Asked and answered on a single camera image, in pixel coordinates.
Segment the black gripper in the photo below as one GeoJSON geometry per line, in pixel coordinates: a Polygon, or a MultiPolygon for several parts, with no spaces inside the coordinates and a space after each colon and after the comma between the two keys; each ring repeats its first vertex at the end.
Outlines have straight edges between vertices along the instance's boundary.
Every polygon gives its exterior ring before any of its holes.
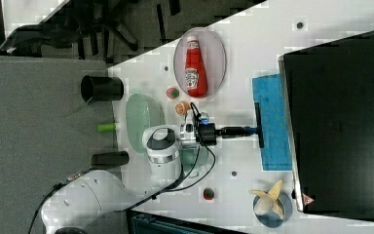
{"type": "Polygon", "coordinates": [[[221,132],[216,129],[213,123],[200,124],[198,127],[199,143],[202,146],[213,146],[217,144],[217,138],[239,138],[250,137],[257,133],[256,128],[246,127],[224,127],[221,132]]]}

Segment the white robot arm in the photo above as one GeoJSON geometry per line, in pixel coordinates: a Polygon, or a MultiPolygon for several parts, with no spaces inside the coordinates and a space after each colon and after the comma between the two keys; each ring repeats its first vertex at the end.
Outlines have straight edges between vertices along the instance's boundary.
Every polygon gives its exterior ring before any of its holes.
{"type": "Polygon", "coordinates": [[[260,127],[218,129],[204,114],[192,113],[183,124],[150,127],[142,135],[150,177],[134,188],[125,187],[117,176],[104,170],[93,170],[68,180],[41,207],[46,234],[83,233],[102,215],[126,211],[175,189],[186,177],[180,156],[184,149],[213,146],[220,137],[249,137],[261,133],[260,127]]]}

